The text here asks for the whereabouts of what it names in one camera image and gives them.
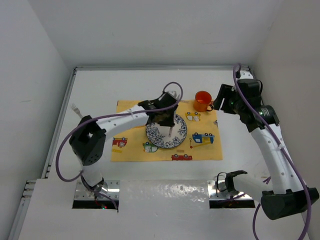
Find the yellow vehicle print placemat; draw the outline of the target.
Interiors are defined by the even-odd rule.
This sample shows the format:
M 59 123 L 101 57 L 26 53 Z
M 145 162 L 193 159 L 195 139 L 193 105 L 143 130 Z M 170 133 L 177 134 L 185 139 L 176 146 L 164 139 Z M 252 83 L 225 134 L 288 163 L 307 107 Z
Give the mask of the yellow vehicle print placemat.
M 112 139 L 112 162 L 203 161 L 223 159 L 217 114 L 197 112 L 193 100 L 182 100 L 176 110 L 187 125 L 187 136 L 175 148 L 153 145 L 147 138 L 146 125 L 117 134 Z

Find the pink handled knife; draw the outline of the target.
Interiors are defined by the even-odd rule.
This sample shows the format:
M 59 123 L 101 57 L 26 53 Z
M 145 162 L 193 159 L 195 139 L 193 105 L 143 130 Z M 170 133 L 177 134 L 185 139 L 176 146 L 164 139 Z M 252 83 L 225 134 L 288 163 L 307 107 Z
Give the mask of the pink handled knife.
M 173 131 L 173 127 L 170 127 L 170 128 L 169 128 L 169 133 L 168 133 L 168 136 L 169 136 L 169 137 L 171 137 L 172 131 Z

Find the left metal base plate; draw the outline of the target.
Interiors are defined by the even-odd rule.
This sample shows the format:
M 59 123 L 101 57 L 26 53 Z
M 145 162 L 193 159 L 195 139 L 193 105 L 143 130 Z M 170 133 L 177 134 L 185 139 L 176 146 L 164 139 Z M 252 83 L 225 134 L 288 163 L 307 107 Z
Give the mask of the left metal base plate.
M 105 180 L 103 184 L 100 184 L 93 191 L 87 189 L 81 180 L 77 181 L 74 200 L 75 201 L 89 201 L 94 200 L 97 197 L 99 200 L 112 199 L 117 201 L 120 196 L 120 181 L 119 180 Z

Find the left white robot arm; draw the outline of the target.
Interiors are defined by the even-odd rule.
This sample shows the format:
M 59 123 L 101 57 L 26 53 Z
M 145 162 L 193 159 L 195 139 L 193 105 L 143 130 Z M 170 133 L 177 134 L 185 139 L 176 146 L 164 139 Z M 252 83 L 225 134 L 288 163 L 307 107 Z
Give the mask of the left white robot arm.
M 82 165 L 82 177 L 90 189 L 104 181 L 98 161 L 105 141 L 126 130 L 153 123 L 173 127 L 178 99 L 175 91 L 167 91 L 159 98 L 144 100 L 105 119 L 93 120 L 89 115 L 81 119 L 81 127 L 71 135 L 69 144 Z

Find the orange mug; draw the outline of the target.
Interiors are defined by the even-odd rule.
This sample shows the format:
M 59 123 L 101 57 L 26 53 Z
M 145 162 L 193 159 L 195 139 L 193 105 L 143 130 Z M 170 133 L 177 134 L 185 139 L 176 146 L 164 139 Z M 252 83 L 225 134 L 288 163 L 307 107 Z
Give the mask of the orange mug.
M 197 112 L 211 112 L 214 109 L 212 96 L 207 91 L 198 91 L 195 94 L 193 107 Z

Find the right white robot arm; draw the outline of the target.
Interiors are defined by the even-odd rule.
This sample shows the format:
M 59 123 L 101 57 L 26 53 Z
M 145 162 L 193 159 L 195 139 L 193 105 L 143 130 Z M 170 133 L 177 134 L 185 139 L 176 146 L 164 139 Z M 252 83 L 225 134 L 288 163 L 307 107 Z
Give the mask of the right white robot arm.
M 263 105 L 260 84 L 254 79 L 239 79 L 238 87 L 222 84 L 213 102 L 215 110 L 239 115 L 257 143 L 266 163 L 271 185 L 255 180 L 244 170 L 226 174 L 221 191 L 230 194 L 244 192 L 259 202 L 266 216 L 277 220 L 303 213 L 319 199 L 315 187 L 303 188 L 293 167 L 287 160 L 288 152 L 282 139 L 278 116 L 270 105 Z

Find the pink handled fork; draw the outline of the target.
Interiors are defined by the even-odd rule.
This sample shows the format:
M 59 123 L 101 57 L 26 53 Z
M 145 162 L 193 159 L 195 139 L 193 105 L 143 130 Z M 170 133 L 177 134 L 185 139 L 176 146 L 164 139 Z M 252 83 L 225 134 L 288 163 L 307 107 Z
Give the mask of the pink handled fork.
M 72 103 L 70 107 L 79 116 L 80 119 L 83 118 L 83 115 L 81 114 L 81 111 L 79 110 L 79 108 L 74 103 Z

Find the blue floral plate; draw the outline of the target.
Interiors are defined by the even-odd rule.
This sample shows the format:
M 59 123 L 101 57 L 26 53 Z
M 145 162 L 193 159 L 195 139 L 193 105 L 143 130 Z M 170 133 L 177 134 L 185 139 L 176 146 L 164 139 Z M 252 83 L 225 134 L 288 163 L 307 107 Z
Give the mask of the blue floral plate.
M 171 137 L 168 136 L 170 127 L 160 126 L 157 123 L 148 124 L 145 130 L 148 140 L 161 149 L 178 147 L 186 139 L 188 128 L 185 120 L 178 114 L 174 116 L 174 123 Z

